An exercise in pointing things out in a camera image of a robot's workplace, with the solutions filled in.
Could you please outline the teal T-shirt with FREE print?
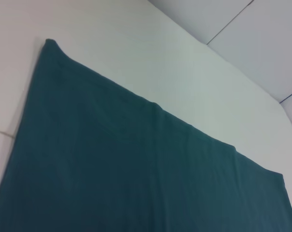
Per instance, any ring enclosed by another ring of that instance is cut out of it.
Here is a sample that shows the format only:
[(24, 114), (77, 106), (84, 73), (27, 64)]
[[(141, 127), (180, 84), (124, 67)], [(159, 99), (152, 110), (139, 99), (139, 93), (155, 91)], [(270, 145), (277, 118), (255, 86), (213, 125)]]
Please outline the teal T-shirt with FREE print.
[(283, 176), (48, 39), (0, 184), (0, 232), (292, 232)]

